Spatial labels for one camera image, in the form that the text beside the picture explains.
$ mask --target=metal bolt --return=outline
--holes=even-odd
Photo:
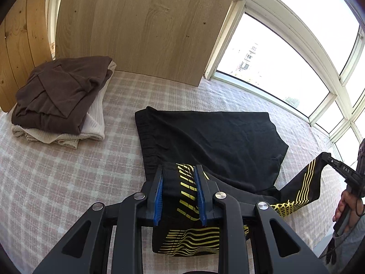
[[[142,193],[142,192],[137,192],[137,193],[135,193],[135,194],[134,194],[134,198],[135,198],[136,200],[142,200],[142,199],[144,199],[144,198],[145,198],[145,194],[144,194],[144,193]]]
[[[92,210],[94,211],[99,211],[103,209],[103,203],[95,203],[94,205],[92,205]]]
[[[266,210],[267,208],[269,208],[269,204],[267,204],[266,202],[259,202],[257,204],[257,206],[261,209],[261,210]]]
[[[215,193],[215,197],[217,199],[225,199],[227,197],[227,195],[225,192],[219,191],[219,192]]]

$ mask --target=checkered fabric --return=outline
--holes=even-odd
[[[31,273],[92,203],[122,201],[144,178],[134,112],[158,110],[266,111],[289,145],[277,179],[283,187],[320,152],[328,138],[290,112],[217,80],[192,87],[165,79],[116,72],[105,94],[105,140],[81,141],[77,150],[15,138],[10,115],[0,113],[0,243],[22,273]],[[285,218],[312,248],[331,225],[340,198],[339,176],[322,173],[321,197]],[[177,258],[152,253],[152,229],[143,237],[146,274],[215,271],[218,255]]]

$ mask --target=brown sweater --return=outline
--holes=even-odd
[[[112,75],[108,56],[57,59],[36,67],[16,93],[12,123],[46,132],[81,133],[86,113]]]

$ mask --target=human hand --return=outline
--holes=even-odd
[[[348,206],[351,208],[351,213],[350,213],[349,223],[345,227],[344,232],[348,232],[349,229],[353,228],[356,225],[357,221],[359,220],[359,217],[357,216],[355,209],[357,209],[358,214],[362,214],[364,212],[364,204],[362,203],[362,199],[358,199],[353,194],[344,190],[341,194],[341,200],[338,203],[335,215],[332,218],[333,222],[339,220],[346,204],[348,204]]]

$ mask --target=person's arm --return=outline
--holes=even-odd
[[[339,220],[346,204],[350,206],[351,214],[344,233],[339,237],[336,237],[335,234],[333,234],[335,254],[331,257],[329,263],[326,262],[325,255],[328,248],[325,249],[322,254],[324,255],[322,260],[331,274],[338,274],[344,269],[356,252],[365,235],[365,217],[359,219],[355,211],[357,206],[358,214],[362,214],[364,212],[362,200],[357,199],[354,195],[347,191],[342,193],[341,200],[338,203],[332,221],[335,222]]]

